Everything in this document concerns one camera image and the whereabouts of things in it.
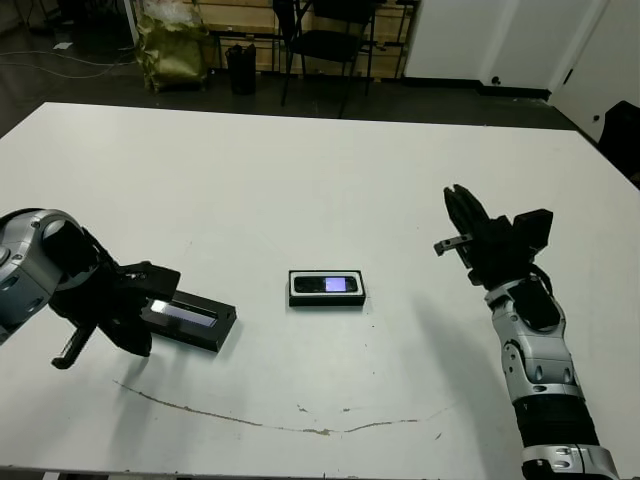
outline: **crack on table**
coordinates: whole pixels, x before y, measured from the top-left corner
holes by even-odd
[[[167,402],[165,400],[160,400],[159,398],[152,397],[151,395],[147,395],[144,392],[141,392],[139,390],[135,390],[135,389],[133,389],[133,388],[127,386],[127,385],[124,385],[124,384],[118,382],[117,380],[113,380],[113,383],[115,383],[116,385],[119,385],[121,388],[124,388],[125,390],[128,390],[131,393],[135,393],[136,395],[139,395],[142,398],[146,398],[149,401],[152,401],[154,403],[158,403],[160,405],[164,405],[165,407],[182,410],[182,411],[187,412],[187,413],[194,413],[196,415],[205,415],[207,417],[213,417],[213,418],[217,418],[219,420],[226,420],[228,422],[234,422],[234,423],[240,423],[240,424],[243,424],[243,425],[249,425],[251,427],[268,428],[268,429],[271,429],[271,430],[281,430],[281,431],[285,431],[285,432],[310,433],[310,434],[313,434],[313,435],[321,435],[321,436],[324,436],[324,437],[329,437],[329,436],[331,436],[332,433],[340,433],[340,434],[354,433],[354,432],[357,432],[359,430],[364,430],[366,428],[381,427],[381,426],[386,426],[386,425],[396,425],[396,424],[400,424],[400,423],[428,422],[428,421],[434,419],[438,415],[446,412],[447,410],[449,410],[450,408],[453,407],[453,405],[450,405],[450,406],[448,406],[446,408],[438,410],[437,412],[435,412],[433,415],[427,417],[426,419],[412,418],[412,419],[393,420],[393,421],[388,421],[388,422],[373,422],[373,423],[367,423],[365,425],[360,425],[359,427],[350,428],[349,430],[331,430],[329,428],[324,428],[322,430],[318,430],[318,429],[315,429],[315,428],[290,428],[290,427],[281,427],[281,426],[277,426],[277,425],[265,425],[264,423],[251,422],[249,420],[244,420],[242,418],[231,417],[231,416],[228,416],[228,415],[221,415],[219,413],[207,412],[207,411],[204,411],[204,410],[197,410],[197,409],[191,408],[191,407],[189,407],[187,405],[181,406],[181,405],[176,405],[175,403]]]

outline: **trash can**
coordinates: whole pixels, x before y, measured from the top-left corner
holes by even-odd
[[[239,95],[256,92],[256,47],[236,45],[225,53],[231,76],[231,90]]]

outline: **white tabletop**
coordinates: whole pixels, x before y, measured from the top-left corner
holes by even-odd
[[[602,444],[640,473],[638,192],[577,133],[45,104],[0,140],[0,205],[58,208],[122,264],[237,306],[220,354],[148,360],[49,309],[0,348],[0,466],[259,477],[512,479],[500,345],[442,189],[547,208],[538,264]],[[293,311],[289,269],[361,269],[362,312]]]

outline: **floor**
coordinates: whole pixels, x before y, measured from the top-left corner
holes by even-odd
[[[64,55],[93,62],[113,62],[127,53],[130,44],[126,28],[117,38],[76,41],[68,33],[32,36],[18,28],[0,36],[0,137],[44,102],[91,103],[130,107],[233,112],[255,115],[287,115],[335,118],[344,88],[343,79],[310,78],[292,80],[287,105],[280,106],[283,78],[257,77],[255,95],[233,95],[226,73],[214,74],[206,91],[173,91],[154,94],[144,89],[135,64],[111,69],[89,79],[69,79],[44,71],[8,66],[28,63],[64,75],[86,76],[104,71],[105,66],[85,65],[51,55],[2,55],[3,52],[46,51],[62,41],[74,41]],[[132,55],[121,61],[131,61]],[[352,90],[344,118],[390,122],[447,123],[575,130],[576,127],[541,100],[481,96],[474,89],[410,87],[401,82],[373,83],[368,97],[364,84]],[[42,473],[0,471],[7,480],[40,480]],[[90,476],[69,476],[86,480]]]

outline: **white wall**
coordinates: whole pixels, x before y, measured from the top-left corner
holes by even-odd
[[[640,2],[607,5],[566,85],[549,102],[594,140],[604,114],[621,100],[640,106]]]
[[[553,90],[605,0],[423,0],[405,75]]]
[[[423,0],[405,75],[476,79],[507,1]]]

